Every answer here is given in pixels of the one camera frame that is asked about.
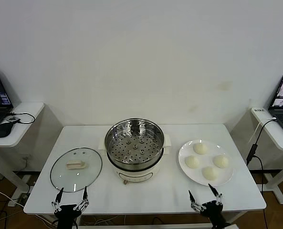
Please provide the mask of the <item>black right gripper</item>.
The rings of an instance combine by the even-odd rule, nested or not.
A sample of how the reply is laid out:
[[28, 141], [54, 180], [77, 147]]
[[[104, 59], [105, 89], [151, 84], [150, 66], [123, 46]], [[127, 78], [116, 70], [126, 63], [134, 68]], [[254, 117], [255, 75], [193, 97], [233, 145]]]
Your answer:
[[209, 187], [216, 197], [216, 201], [210, 201], [200, 205], [195, 201], [191, 191], [189, 190], [191, 208], [196, 212], [200, 212], [202, 216], [207, 217], [210, 220], [213, 229], [224, 229], [228, 227], [230, 223], [228, 223], [222, 215], [222, 194], [219, 193], [211, 184], [209, 184]]

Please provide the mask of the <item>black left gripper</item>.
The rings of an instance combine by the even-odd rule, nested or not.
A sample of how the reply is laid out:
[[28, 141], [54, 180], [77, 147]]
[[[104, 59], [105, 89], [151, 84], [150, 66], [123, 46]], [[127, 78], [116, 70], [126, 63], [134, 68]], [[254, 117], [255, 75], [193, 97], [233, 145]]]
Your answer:
[[78, 205], [60, 205], [63, 189], [64, 188], [61, 188], [56, 195], [55, 201], [51, 202], [54, 215], [56, 216], [54, 223], [57, 223], [57, 229], [78, 229], [76, 220], [81, 216], [81, 212], [83, 212], [89, 205], [87, 186], [84, 188], [83, 199]]

